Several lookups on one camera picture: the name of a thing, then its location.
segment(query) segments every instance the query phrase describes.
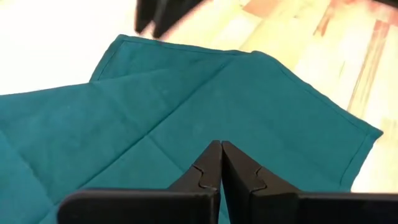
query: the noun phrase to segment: wooden surface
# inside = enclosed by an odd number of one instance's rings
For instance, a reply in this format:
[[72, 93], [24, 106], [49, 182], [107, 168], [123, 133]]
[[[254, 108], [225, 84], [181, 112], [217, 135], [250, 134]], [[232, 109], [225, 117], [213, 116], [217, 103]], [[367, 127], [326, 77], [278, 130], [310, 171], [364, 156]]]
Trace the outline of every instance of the wooden surface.
[[[0, 94], [87, 82], [119, 33], [137, 35], [134, 6], [0, 0]], [[384, 131], [353, 191], [398, 193], [397, 9], [370, 0], [207, 0], [164, 41], [274, 56]]]

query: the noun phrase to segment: teal fabric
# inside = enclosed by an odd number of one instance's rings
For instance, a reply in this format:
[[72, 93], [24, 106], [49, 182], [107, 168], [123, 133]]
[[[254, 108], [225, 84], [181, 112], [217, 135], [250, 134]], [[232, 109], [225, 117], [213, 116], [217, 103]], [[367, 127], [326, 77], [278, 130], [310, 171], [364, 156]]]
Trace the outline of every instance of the teal fabric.
[[382, 134], [266, 54], [124, 35], [89, 83], [0, 108], [0, 223], [55, 223], [76, 189], [165, 188], [213, 139], [302, 190], [349, 191]]

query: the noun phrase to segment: black object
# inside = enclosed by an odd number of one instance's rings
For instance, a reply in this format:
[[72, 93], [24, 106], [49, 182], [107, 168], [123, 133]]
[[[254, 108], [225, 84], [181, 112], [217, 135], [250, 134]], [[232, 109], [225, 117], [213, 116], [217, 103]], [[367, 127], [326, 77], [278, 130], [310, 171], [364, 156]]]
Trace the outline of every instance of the black object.
[[153, 21], [153, 36], [161, 37], [202, 0], [137, 0], [136, 32], [139, 34]]
[[215, 224], [221, 176], [232, 224], [398, 223], [398, 195], [302, 192], [228, 141], [213, 141], [168, 189], [77, 192], [58, 223]]
[[398, 0], [376, 0], [376, 1], [398, 8]]

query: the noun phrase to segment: light wood grain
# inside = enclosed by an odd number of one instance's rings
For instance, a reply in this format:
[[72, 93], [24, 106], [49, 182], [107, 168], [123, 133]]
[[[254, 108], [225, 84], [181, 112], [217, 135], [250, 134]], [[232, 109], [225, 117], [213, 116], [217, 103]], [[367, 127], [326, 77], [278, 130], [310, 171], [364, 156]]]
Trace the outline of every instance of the light wood grain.
[[376, 21], [374, 24], [373, 35], [369, 42], [368, 52], [348, 106], [348, 111], [359, 118], [364, 116], [364, 112], [368, 107], [369, 95], [373, 87], [373, 81], [376, 78], [376, 72], [379, 68], [381, 55], [385, 49], [385, 42], [389, 28], [389, 24], [383, 21]]
[[363, 119], [384, 131], [353, 190], [398, 193], [398, 27], [390, 27]]
[[238, 10], [230, 22], [219, 30], [211, 41], [210, 48], [230, 50], [243, 45], [260, 22], [260, 17]]
[[328, 4], [329, 0], [279, 2], [239, 49], [262, 51], [293, 69]]
[[182, 19], [163, 37], [176, 44], [211, 47], [211, 43], [239, 13], [238, 4], [205, 1]]
[[332, 2], [294, 72], [344, 109], [364, 62], [375, 19], [364, 5]]

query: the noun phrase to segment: stitched hem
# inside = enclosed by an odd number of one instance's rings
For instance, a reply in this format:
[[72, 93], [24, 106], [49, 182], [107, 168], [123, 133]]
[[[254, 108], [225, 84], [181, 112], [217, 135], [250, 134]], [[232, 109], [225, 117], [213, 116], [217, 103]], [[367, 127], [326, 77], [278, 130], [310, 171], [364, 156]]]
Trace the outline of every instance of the stitched hem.
[[304, 82], [301, 80], [298, 76], [294, 75], [293, 73], [286, 72], [286, 70], [290, 71], [288, 68], [284, 67], [276, 58], [273, 58], [267, 54], [264, 54], [262, 52], [258, 52], [260, 54], [265, 55], [266, 57], [270, 58], [278, 67], [280, 68], [281, 72], [292, 82], [297, 84], [298, 86], [302, 87], [303, 90], [314, 96], [316, 99], [320, 100], [322, 103], [326, 104], [328, 107], [330, 107], [334, 112], [336, 112], [338, 115], [342, 116], [345, 120], [350, 122], [353, 126], [358, 128], [361, 132], [364, 134], [368, 133], [369, 127], [372, 127], [370, 124], [367, 122], [355, 117], [354, 115], [350, 114], [343, 108], [340, 108], [337, 104], [332, 102], [329, 97], [323, 95], [320, 93], [318, 90], [314, 89], [310, 84]]
[[241, 52], [238, 50], [215, 50], [215, 49], [206, 49], [203, 47], [196, 47], [191, 45], [182, 45], [182, 44], [170, 44], [166, 42], [161, 42], [158, 40], [149, 40], [140, 37], [130, 37], [127, 35], [119, 35], [116, 40], [108, 47], [106, 52], [104, 53], [102, 59], [99, 61], [97, 67], [95, 68], [89, 82], [97, 81], [101, 79], [101, 76], [108, 66], [112, 58], [116, 55], [118, 50], [122, 47], [123, 43], [132, 42], [138, 44], [146, 44], [146, 45], [155, 45], [157, 47], [163, 47], [167, 49], [174, 49], [184, 52], [196, 52], [202, 54], [219, 54], [219, 55], [242, 55], [248, 54], [246, 52]]
[[368, 156], [373, 144], [383, 134], [381, 130], [371, 127], [369, 133], [365, 136], [364, 141], [358, 147], [355, 155], [347, 165], [340, 180], [340, 190], [350, 191], [355, 177], [358, 175], [361, 167]]

